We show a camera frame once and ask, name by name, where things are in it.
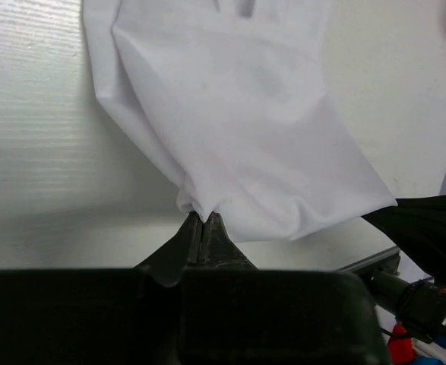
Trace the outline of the white t-shirt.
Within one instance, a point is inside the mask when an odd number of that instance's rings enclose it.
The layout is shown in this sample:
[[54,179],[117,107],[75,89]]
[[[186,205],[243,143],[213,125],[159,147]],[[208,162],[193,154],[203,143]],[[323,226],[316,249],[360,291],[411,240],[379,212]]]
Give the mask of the white t-shirt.
[[236,243],[294,240],[395,205],[341,122],[330,1],[85,1],[95,95]]

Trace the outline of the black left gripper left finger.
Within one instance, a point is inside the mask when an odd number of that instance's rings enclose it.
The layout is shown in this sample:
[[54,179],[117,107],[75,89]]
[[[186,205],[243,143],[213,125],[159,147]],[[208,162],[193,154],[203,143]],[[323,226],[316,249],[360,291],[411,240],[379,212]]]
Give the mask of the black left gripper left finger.
[[0,271],[0,364],[152,364],[178,331],[192,213],[133,268]]

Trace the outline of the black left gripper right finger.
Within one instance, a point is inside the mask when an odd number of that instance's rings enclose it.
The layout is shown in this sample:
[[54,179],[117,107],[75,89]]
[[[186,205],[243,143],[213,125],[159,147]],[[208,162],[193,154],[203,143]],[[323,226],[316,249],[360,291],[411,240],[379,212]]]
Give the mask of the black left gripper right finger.
[[179,283],[183,364],[387,364],[374,302],[344,272],[258,270],[211,214]]

